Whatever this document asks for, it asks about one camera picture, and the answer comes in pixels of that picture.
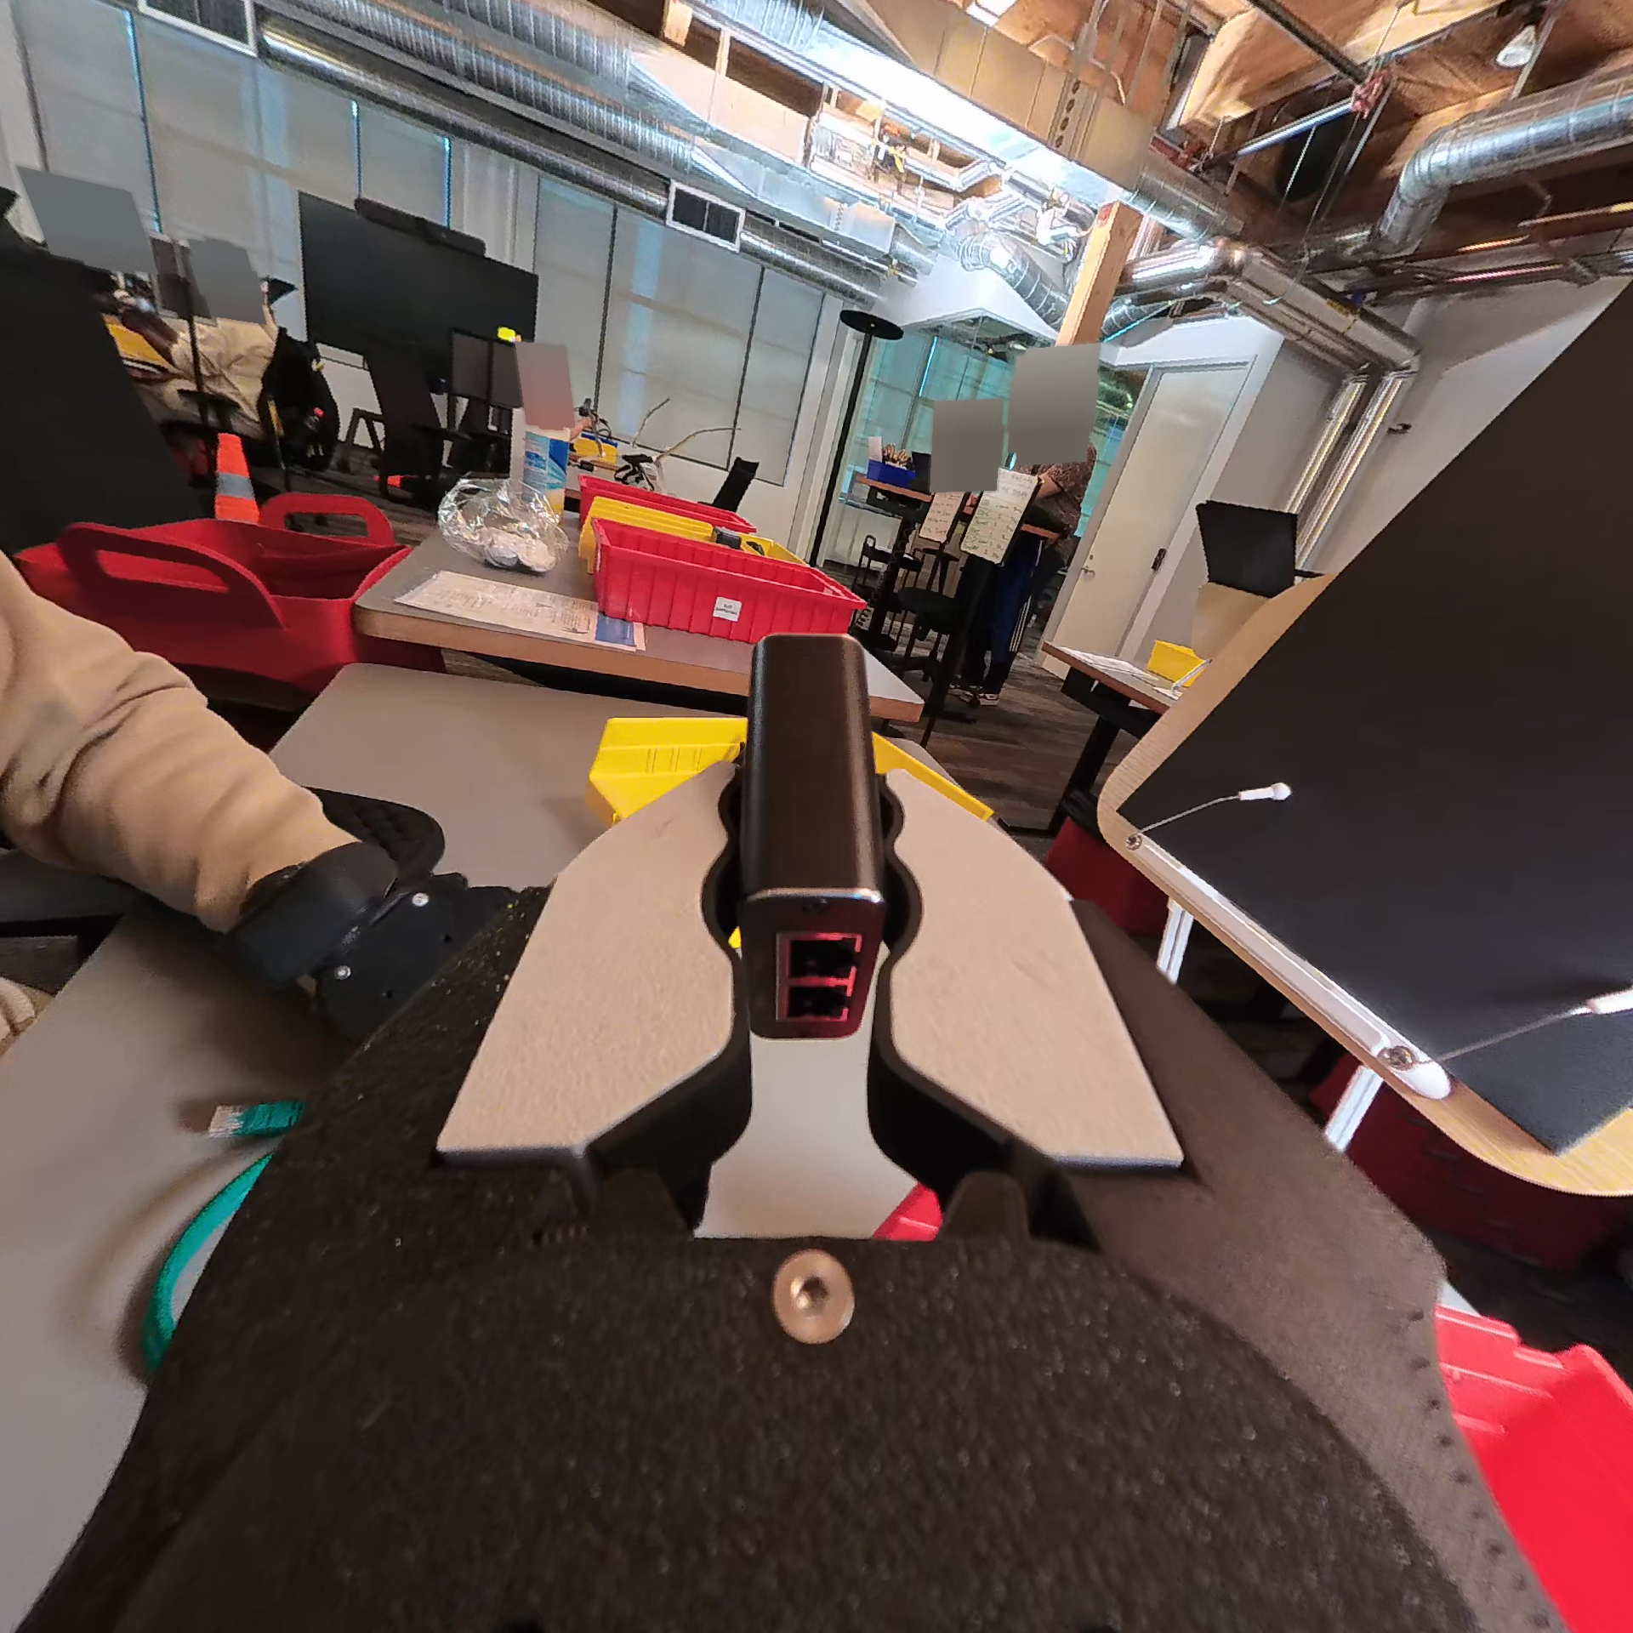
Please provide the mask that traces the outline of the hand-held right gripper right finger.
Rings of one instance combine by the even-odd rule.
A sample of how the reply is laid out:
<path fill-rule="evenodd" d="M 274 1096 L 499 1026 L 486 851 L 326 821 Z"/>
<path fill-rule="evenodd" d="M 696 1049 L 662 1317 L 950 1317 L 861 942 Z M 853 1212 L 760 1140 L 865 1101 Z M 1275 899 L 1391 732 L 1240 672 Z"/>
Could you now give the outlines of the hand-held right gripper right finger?
<path fill-rule="evenodd" d="M 915 921 L 876 1006 L 894 1057 L 983 1131 L 1065 1169 L 1174 1169 L 1182 1146 L 1067 890 L 896 767 Z"/>

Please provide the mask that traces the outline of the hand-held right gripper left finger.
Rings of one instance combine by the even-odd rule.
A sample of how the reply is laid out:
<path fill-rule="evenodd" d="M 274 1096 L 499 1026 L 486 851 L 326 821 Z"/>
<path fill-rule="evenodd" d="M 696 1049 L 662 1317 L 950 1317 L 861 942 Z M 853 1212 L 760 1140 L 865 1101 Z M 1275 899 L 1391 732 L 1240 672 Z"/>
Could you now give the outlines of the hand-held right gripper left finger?
<path fill-rule="evenodd" d="M 742 1134 L 740 965 L 711 893 L 732 773 L 697 771 L 561 868 L 441 1125 L 441 1158 L 709 1169 Z"/>

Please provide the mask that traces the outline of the yellow plastic bin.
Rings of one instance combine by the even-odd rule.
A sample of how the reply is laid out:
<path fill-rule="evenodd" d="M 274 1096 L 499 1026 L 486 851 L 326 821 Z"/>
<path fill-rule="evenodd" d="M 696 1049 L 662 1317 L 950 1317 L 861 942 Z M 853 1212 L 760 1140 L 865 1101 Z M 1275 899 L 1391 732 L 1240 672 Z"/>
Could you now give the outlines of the yellow plastic bin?
<path fill-rule="evenodd" d="M 620 716 L 604 724 L 587 773 L 585 800 L 602 823 L 618 823 L 705 767 L 734 761 L 746 720 L 727 716 Z"/>
<path fill-rule="evenodd" d="M 783 543 L 750 530 L 748 520 L 736 512 L 719 510 L 711 505 L 690 505 L 682 508 L 662 507 L 657 503 L 635 503 L 629 499 L 616 499 L 610 495 L 596 495 L 579 508 L 579 545 L 577 553 L 585 571 L 592 573 L 598 559 L 598 522 L 627 524 L 664 538 L 686 538 L 692 542 L 713 542 L 727 536 L 727 545 L 760 553 L 766 559 L 779 559 L 799 563 L 802 557 L 789 551 Z"/>

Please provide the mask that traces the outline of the black ethernet adapter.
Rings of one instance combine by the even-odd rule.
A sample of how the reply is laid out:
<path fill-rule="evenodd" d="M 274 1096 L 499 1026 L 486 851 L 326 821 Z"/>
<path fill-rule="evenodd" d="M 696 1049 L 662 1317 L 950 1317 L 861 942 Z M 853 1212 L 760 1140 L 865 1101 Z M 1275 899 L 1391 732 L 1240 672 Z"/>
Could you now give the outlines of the black ethernet adapter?
<path fill-rule="evenodd" d="M 738 810 L 738 932 L 748 1024 L 845 1037 L 863 1022 L 888 917 L 884 818 L 867 693 L 841 676 L 787 697 L 781 647 L 748 695 Z"/>

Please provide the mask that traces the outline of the person's left forearm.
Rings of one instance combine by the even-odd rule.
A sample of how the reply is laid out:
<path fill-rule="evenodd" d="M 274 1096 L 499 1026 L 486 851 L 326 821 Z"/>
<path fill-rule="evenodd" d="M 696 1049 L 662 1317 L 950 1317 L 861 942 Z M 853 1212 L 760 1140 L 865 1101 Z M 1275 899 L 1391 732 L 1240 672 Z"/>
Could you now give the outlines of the person's left forearm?
<path fill-rule="evenodd" d="M 2 561 L 2 831 L 210 928 L 252 886 L 353 843 L 173 664 L 40 598 Z"/>

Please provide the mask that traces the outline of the wooden edged table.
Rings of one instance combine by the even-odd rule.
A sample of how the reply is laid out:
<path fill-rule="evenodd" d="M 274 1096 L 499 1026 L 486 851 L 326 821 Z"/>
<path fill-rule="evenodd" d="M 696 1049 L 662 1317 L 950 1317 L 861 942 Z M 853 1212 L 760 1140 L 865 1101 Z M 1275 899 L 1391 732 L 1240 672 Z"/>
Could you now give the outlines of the wooden edged table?
<path fill-rule="evenodd" d="M 505 571 L 462 555 L 427 536 L 400 561 L 367 586 L 353 602 L 353 625 L 359 635 L 392 639 L 419 647 L 460 650 L 509 666 L 523 664 L 542 672 L 558 687 L 604 691 L 639 701 L 723 701 L 727 709 L 746 711 L 748 695 L 760 689 L 767 666 L 764 650 L 781 647 L 785 695 L 812 701 L 841 676 L 837 647 L 851 650 L 849 689 L 867 693 L 870 718 L 913 724 L 925 711 L 925 699 L 892 674 L 878 658 L 843 637 L 773 637 L 758 645 L 701 635 L 664 625 L 645 625 L 641 645 L 608 645 L 591 639 L 565 639 L 558 633 L 497 625 L 464 615 L 472 600 L 480 612 L 491 612 L 501 588 L 536 588 L 561 598 L 591 600 L 592 582 L 571 543 L 563 559 L 542 577 Z"/>

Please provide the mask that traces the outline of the white paper sheet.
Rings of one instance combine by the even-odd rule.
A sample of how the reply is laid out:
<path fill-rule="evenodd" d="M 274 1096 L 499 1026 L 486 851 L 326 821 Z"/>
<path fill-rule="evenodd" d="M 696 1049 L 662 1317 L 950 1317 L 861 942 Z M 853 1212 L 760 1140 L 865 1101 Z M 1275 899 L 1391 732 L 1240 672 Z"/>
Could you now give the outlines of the white paper sheet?
<path fill-rule="evenodd" d="M 530 582 L 480 578 L 451 569 L 433 571 L 400 592 L 394 602 L 421 613 L 528 637 L 631 650 L 643 650 L 647 645 L 643 623 L 608 615 L 592 598 L 575 598 Z"/>

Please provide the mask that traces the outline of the red ribbed plastic bin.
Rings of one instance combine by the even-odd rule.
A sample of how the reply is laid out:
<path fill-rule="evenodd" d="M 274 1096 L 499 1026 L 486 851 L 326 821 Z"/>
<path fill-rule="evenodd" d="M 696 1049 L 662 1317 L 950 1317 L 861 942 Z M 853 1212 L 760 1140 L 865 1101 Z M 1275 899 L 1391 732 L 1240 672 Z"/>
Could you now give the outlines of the red ribbed plastic bin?
<path fill-rule="evenodd" d="M 592 580 L 612 619 L 754 645 L 767 635 L 841 635 L 865 606 L 799 559 L 594 518 Z"/>
<path fill-rule="evenodd" d="M 686 516 L 692 522 L 707 524 L 709 528 L 723 526 L 729 532 L 742 536 L 756 532 L 754 522 L 729 508 L 725 510 L 711 503 L 655 493 L 643 485 L 616 481 L 610 477 L 581 475 L 577 495 L 581 518 L 589 518 L 596 507 L 606 508 L 608 505 L 622 505 L 626 510 L 639 508 L 655 514 Z"/>

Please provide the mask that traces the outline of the white metal stand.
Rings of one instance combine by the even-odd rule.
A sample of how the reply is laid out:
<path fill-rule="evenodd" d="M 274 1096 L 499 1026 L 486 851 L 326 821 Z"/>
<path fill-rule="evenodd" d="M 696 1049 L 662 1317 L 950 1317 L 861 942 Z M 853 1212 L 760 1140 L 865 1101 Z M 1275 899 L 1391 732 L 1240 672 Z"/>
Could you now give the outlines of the white metal stand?
<path fill-rule="evenodd" d="M 1215 940 L 1253 967 L 1273 989 L 1312 1018 L 1355 1061 L 1333 1111 L 1323 1123 L 1325 1140 L 1347 1150 L 1382 1086 L 1403 1096 L 1440 1099 L 1452 1076 L 1388 1028 L 1360 998 L 1341 989 L 1288 946 L 1269 934 L 1213 886 L 1178 864 L 1164 849 L 1133 837 L 1123 841 L 1127 860 L 1168 895 L 1156 967 L 1174 983 L 1185 959 L 1191 928 L 1201 925 Z"/>

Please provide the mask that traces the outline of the clear plastic bag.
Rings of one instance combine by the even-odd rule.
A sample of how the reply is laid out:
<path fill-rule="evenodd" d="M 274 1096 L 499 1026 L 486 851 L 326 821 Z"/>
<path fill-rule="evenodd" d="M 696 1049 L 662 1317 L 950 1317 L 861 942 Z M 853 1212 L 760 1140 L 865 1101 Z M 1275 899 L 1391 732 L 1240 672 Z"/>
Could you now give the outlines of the clear plastic bag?
<path fill-rule="evenodd" d="M 482 565 L 546 575 L 567 549 L 556 510 L 511 477 L 464 475 L 439 499 L 437 532 Z"/>

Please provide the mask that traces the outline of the black panel with wooden edge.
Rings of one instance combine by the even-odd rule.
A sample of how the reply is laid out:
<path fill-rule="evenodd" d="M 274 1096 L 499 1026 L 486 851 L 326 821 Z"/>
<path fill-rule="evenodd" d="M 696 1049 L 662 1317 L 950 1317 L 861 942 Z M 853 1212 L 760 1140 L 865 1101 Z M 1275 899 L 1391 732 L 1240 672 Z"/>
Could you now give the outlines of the black panel with wooden edge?
<path fill-rule="evenodd" d="M 1629 1193 L 1629 289 L 1108 777 L 1145 839 L 1452 1076 L 1489 1164 Z"/>

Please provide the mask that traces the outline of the red storage crate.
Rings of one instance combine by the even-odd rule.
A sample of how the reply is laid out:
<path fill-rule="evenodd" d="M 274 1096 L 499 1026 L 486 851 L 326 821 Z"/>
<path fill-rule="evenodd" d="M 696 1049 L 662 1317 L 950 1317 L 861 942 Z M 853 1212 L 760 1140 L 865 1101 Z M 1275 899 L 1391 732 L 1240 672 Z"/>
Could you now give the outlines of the red storage crate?
<path fill-rule="evenodd" d="M 1380 1088 L 1349 1146 L 1353 1164 L 1425 1232 L 1568 1272 L 1627 1234 L 1629 1197 L 1588 1197 L 1508 1175 Z"/>

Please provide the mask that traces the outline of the white door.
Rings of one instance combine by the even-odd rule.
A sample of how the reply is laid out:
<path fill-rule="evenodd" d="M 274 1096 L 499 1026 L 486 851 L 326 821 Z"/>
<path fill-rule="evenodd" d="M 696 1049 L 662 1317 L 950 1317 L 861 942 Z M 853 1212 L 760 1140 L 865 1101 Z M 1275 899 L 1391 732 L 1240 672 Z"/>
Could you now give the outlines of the white door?
<path fill-rule="evenodd" d="M 1044 643 L 1123 658 L 1148 625 L 1252 392 L 1252 359 L 1147 369 L 1129 427 L 1049 612 Z"/>

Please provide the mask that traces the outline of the black backpack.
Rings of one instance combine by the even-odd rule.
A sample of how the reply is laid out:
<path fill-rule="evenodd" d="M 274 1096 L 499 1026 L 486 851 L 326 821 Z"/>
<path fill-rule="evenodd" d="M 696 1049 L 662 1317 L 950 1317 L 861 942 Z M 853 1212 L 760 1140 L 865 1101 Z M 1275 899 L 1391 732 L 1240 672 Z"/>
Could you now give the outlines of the black backpack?
<path fill-rule="evenodd" d="M 281 458 L 313 473 L 326 472 L 340 440 L 340 409 L 318 347 L 278 328 L 260 396 Z"/>

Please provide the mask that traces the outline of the black floor lamp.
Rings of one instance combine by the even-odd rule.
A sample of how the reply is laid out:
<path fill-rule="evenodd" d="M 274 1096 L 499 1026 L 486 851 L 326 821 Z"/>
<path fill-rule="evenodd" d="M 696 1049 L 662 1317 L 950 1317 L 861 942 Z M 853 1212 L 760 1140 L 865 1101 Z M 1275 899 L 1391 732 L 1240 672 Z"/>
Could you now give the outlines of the black floor lamp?
<path fill-rule="evenodd" d="M 849 332 L 859 335 L 859 351 L 853 363 L 849 390 L 843 402 L 843 411 L 839 417 L 839 427 L 834 437 L 832 454 L 828 473 L 822 479 L 820 491 L 820 507 L 816 518 L 808 530 L 808 547 L 806 547 L 806 563 L 816 565 L 820 561 L 822 543 L 824 543 L 824 530 L 830 518 L 830 508 L 834 499 L 841 487 L 841 477 L 847 468 L 847 448 L 849 438 L 855 423 L 855 415 L 861 405 L 861 396 L 870 372 L 870 355 L 874 345 L 882 341 L 896 341 L 904 335 L 904 328 L 882 316 L 878 312 L 869 312 L 863 308 L 843 308 L 839 312 L 841 326 Z"/>

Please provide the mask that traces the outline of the large black monitor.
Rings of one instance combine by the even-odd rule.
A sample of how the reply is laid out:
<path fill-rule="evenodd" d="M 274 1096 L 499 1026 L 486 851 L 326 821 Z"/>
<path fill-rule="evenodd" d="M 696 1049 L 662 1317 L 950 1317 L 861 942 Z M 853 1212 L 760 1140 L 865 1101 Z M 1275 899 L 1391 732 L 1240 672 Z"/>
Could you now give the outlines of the large black monitor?
<path fill-rule="evenodd" d="M 536 335 L 538 273 L 484 242 L 371 197 L 351 207 L 301 192 L 299 293 L 307 337 L 346 353 L 412 349 L 445 378 L 453 335 Z"/>

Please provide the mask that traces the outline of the silver ventilation duct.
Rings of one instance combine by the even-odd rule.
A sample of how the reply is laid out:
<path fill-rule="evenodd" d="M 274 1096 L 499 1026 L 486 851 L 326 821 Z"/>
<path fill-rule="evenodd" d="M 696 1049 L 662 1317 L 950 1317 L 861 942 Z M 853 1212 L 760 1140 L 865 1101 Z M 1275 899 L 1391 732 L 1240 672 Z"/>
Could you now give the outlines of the silver ventilation duct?
<path fill-rule="evenodd" d="M 1629 149 L 1629 137 L 1629 65 L 1471 112 L 1421 141 L 1374 223 L 1320 238 L 1294 258 L 1215 236 L 1131 262 L 1100 337 L 1135 341 L 1174 304 L 1211 299 L 1353 372 L 1411 374 L 1417 341 L 1339 299 L 1316 273 L 1409 256 L 1458 188 L 1510 184 L 1559 162 L 1617 153 Z"/>
<path fill-rule="evenodd" d="M 863 180 L 816 176 L 810 116 L 589 3 L 252 3 L 280 65 L 519 157 L 633 211 L 668 182 L 742 211 L 738 246 L 874 299 L 933 267 L 933 232 Z"/>

